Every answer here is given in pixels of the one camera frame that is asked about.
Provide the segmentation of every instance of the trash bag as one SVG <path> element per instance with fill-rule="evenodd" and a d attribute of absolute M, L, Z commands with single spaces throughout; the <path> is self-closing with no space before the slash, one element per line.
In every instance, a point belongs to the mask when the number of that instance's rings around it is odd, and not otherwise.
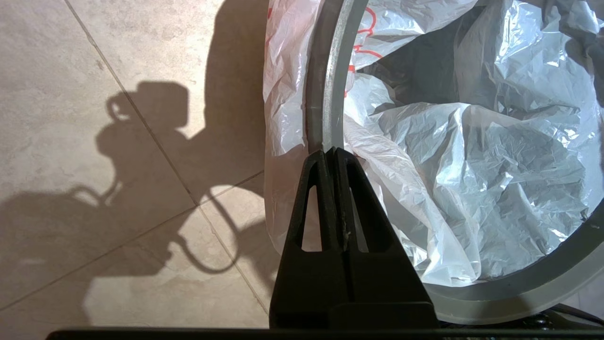
<path fill-rule="evenodd" d="M 267 29 L 265 199 L 277 250 L 307 155 L 304 71 L 321 4 L 303 2 L 273 1 Z M 466 286 L 521 270 L 604 197 L 601 7 L 370 1 L 351 57 L 344 142 L 423 282 Z M 302 8 L 307 20 L 292 28 Z"/>

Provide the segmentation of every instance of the crumpled plastic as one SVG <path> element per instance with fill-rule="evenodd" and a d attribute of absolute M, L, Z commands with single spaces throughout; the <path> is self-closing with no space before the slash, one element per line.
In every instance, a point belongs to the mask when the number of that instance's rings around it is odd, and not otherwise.
<path fill-rule="evenodd" d="M 273 1 L 272 12 L 295 2 Z M 362 46 L 351 59 L 356 70 L 380 61 L 349 73 L 345 146 L 361 158 L 422 281 L 465 286 L 531 265 L 604 197 L 603 6 L 417 0 L 413 11 L 401 11 L 400 1 L 380 3 L 373 27 L 366 12 Z M 279 20 L 296 16 L 286 12 Z M 407 19 L 392 20 L 400 27 L 389 30 L 390 18 Z M 305 34 L 312 25 L 305 23 Z M 291 52 L 283 46 L 289 38 L 274 41 L 270 32 L 268 43 L 278 48 L 267 45 L 265 77 L 277 75 L 282 87 L 265 81 L 265 192 L 269 234 L 280 250 L 307 155 L 301 92 L 308 44 L 296 41 Z M 291 68 L 274 73 L 279 58 Z M 284 100 L 274 101 L 282 90 Z M 278 134 L 275 127 L 286 123 L 298 135 Z"/>

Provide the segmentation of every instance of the gray rim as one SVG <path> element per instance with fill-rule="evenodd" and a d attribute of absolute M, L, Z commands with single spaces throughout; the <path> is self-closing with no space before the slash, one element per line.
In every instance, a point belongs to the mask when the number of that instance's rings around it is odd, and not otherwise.
<path fill-rule="evenodd" d="M 356 32 L 368 0 L 328 0 L 315 26 L 305 92 L 309 152 L 343 147 L 344 90 Z M 469 287 L 425 284 L 439 319 L 493 324 L 541 312 L 602 272 L 604 208 L 553 253 L 496 281 Z"/>

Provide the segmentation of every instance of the beige tile floor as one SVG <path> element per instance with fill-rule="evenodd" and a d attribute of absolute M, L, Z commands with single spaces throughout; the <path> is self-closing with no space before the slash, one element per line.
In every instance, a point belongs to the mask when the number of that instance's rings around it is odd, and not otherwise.
<path fill-rule="evenodd" d="M 0 338 L 268 325 L 267 6 L 0 2 Z"/>

